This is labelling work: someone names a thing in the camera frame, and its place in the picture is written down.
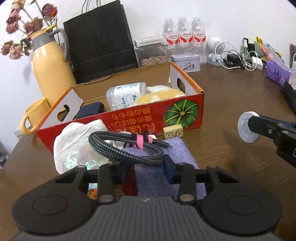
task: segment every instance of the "white wall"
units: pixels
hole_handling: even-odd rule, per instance
[[[11,36],[5,32],[12,1],[6,0],[0,6],[2,44],[11,37],[17,41],[22,36],[20,32]],[[38,0],[41,6],[48,2],[58,7],[58,23],[63,26],[64,21],[80,14],[84,1]],[[108,2],[111,1],[102,0],[102,4]],[[200,16],[205,23],[207,37],[219,36],[239,49],[243,37],[253,41],[260,36],[283,54],[286,64],[289,64],[289,45],[296,44],[296,9],[287,0],[249,0],[247,3],[241,0],[121,0],[121,3],[134,39],[161,35],[164,17],[177,21],[178,16],[186,16],[191,21],[192,16]],[[26,9],[32,17],[40,16],[35,5]],[[25,109],[42,94],[30,70],[30,57],[13,61],[0,56],[0,71],[0,142],[10,153],[17,143],[13,132],[19,129]]]

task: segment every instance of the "gray ribbed panel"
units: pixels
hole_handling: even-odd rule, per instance
[[[13,241],[280,241],[273,233],[236,237],[208,226],[191,206],[171,197],[121,197],[100,206],[79,229],[54,237],[20,233]]]

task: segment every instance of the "yellow eraser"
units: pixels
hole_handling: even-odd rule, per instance
[[[164,127],[163,135],[165,136],[166,140],[173,137],[183,137],[183,126],[179,124],[179,125]]]

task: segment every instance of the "wood grain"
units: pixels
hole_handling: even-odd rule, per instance
[[[237,132],[238,118],[245,111],[296,121],[279,87],[259,70],[206,65],[190,75],[205,91],[202,127],[185,131],[183,137],[198,165],[220,166],[275,195],[283,208],[276,233],[286,241],[295,240],[296,169],[276,155],[271,139],[261,137],[247,144]],[[11,216],[13,202],[56,175],[53,156],[40,139],[23,137],[0,174],[1,241],[18,233]]]

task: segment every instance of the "clear plastic bottle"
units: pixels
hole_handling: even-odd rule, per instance
[[[168,43],[168,59],[171,55],[179,53],[179,35],[176,32],[176,26],[173,24],[172,18],[165,18],[163,26],[163,36],[165,36]]]
[[[200,55],[200,62],[206,63],[207,62],[207,42],[206,42],[206,35],[205,35],[205,28],[200,22],[200,17],[193,17],[193,22],[191,26],[191,31],[194,38],[194,50],[198,52]]]
[[[180,44],[182,53],[190,53],[192,51],[193,35],[191,29],[187,26],[186,17],[179,17],[177,33],[180,36]]]
[[[124,109],[134,106],[137,98],[145,95],[145,82],[115,86],[107,90],[106,97],[111,110]]]

